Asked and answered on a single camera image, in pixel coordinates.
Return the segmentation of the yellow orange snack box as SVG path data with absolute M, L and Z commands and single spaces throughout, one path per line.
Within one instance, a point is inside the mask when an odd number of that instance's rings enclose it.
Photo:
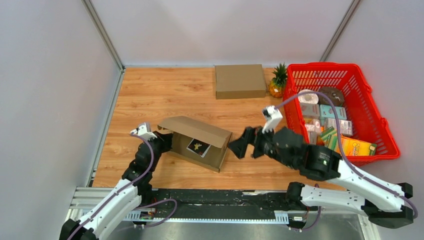
M 341 145 L 344 154 L 348 156 L 374 156 L 377 150 L 377 144 L 366 141 L 341 136 Z M 331 136 L 326 145 L 327 148 L 341 154 L 337 135 Z

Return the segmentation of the small pineapple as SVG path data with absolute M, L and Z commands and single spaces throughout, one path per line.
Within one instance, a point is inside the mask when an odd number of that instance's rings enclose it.
M 273 69 L 273 78 L 268 84 L 268 92 L 274 98 L 282 98 L 287 84 L 288 73 L 285 63 L 280 63 Z

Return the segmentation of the black star packet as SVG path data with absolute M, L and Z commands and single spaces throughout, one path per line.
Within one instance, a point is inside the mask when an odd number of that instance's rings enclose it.
M 203 141 L 200 141 L 198 139 L 193 138 L 186 149 L 192 153 L 197 154 L 201 158 L 204 158 L 209 151 L 211 145 L 208 143 L 205 143 Z

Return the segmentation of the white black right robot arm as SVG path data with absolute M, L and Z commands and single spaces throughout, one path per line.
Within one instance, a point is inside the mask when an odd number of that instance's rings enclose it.
M 413 187 L 406 182 L 393 184 L 369 175 L 342 159 L 339 153 L 305 143 L 300 134 L 287 127 L 277 132 L 247 127 L 241 137 L 228 144 L 228 148 L 242 159 L 248 145 L 253 146 L 253 158 L 267 156 L 297 170 L 309 180 L 341 187 L 341 190 L 331 190 L 291 182 L 285 203 L 293 210 L 300 207 L 345 209 L 388 229 L 398 229 L 414 222 L 415 210 L 410 202 Z

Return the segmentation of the pink grey small carton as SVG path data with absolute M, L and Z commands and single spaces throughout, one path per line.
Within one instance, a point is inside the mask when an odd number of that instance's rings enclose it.
M 320 118 L 321 116 L 320 106 L 318 104 L 300 102 L 299 105 L 300 105 L 301 114 L 304 118 L 308 118 L 308 119 Z

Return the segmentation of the brown cardboard box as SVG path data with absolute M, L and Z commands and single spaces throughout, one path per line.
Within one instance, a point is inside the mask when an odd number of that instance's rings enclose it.
M 216 65 L 217 100 L 264 98 L 267 85 L 261 64 Z

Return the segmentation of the teal small carton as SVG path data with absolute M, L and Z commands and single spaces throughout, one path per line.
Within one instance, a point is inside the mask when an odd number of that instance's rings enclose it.
M 347 120 L 347 113 L 344 107 L 341 106 L 335 106 L 335 111 L 333 111 L 333 108 L 330 105 L 320 104 L 319 110 L 320 110 L 320 120 L 324 121 L 327 118 L 335 118 L 335 114 L 337 117 L 341 120 Z

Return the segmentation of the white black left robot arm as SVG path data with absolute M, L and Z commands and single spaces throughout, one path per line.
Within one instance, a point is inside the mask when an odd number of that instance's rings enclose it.
M 137 207 L 154 206 L 153 172 L 162 154 L 172 149 L 173 134 L 158 131 L 136 133 L 142 140 L 116 186 L 94 208 L 78 220 L 68 219 L 61 228 L 61 240 L 106 240 L 126 215 Z

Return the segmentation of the brown chocolate donut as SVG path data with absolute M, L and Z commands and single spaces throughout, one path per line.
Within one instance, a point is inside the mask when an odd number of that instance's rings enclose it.
M 342 107 L 345 103 L 342 91 L 335 87 L 323 86 L 318 92 L 327 96 L 336 107 Z

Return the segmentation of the green striped box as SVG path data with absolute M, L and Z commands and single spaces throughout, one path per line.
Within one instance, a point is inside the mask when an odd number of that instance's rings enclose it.
M 333 136 L 337 135 L 337 129 L 334 127 L 329 127 L 324 129 L 321 134 L 317 137 L 317 145 L 324 146 L 327 144 L 328 139 Z

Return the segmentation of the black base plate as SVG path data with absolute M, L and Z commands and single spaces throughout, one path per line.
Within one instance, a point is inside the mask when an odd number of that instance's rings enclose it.
M 154 217 L 186 218 L 266 218 L 282 211 L 288 214 L 290 227 L 301 228 L 309 214 L 318 207 L 307 207 L 291 201 L 284 190 L 224 190 L 224 189 L 169 189 L 152 191 Z

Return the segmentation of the grey patterned carton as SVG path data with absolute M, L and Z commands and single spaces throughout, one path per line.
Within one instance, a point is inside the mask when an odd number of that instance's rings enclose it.
M 340 128 L 340 133 L 343 136 L 346 136 L 346 137 L 352 137 L 353 136 L 353 125 L 352 125 L 351 121 L 339 119 L 338 124 L 339 124 L 339 128 Z M 336 129 L 337 128 L 336 119 L 335 118 L 326 118 L 324 120 L 324 127 L 325 128 L 333 127 L 334 129 Z

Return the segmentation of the red plastic basket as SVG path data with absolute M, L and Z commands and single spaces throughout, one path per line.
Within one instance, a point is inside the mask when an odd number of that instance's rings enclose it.
M 359 167 L 401 156 L 389 124 L 373 99 L 373 90 L 358 65 L 334 62 L 290 64 L 283 99 L 303 89 L 318 91 L 321 87 L 334 87 L 342 92 L 347 119 L 352 121 L 353 138 L 376 144 L 373 156 L 348 156 L 352 164 Z

